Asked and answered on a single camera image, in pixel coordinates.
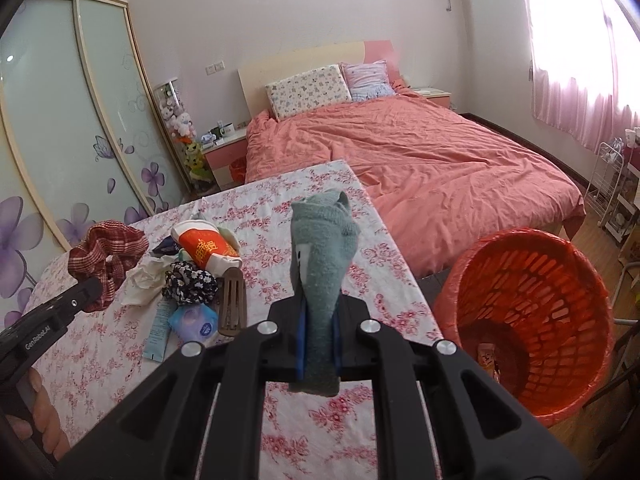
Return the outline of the person's left hand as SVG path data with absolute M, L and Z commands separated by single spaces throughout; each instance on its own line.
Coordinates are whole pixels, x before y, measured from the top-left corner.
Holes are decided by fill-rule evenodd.
M 34 368 L 28 372 L 28 381 L 35 391 L 32 418 L 35 428 L 42 434 L 43 451 L 60 460 L 70 450 L 70 441 L 61 428 L 58 411 L 52 405 L 41 376 Z

